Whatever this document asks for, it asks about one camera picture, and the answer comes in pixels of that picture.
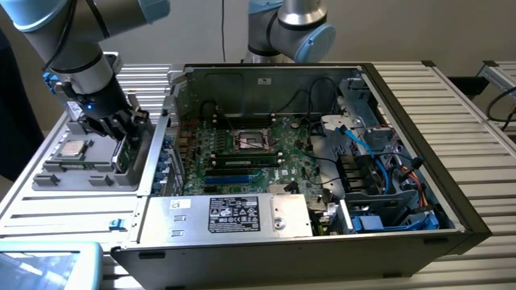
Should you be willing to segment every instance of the power supply label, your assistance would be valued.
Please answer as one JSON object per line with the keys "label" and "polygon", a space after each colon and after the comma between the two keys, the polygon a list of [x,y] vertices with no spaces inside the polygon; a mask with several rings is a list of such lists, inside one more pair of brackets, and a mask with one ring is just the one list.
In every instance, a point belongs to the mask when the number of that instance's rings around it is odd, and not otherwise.
{"label": "power supply label", "polygon": [[260,231],[259,197],[209,199],[211,233],[243,233]]}

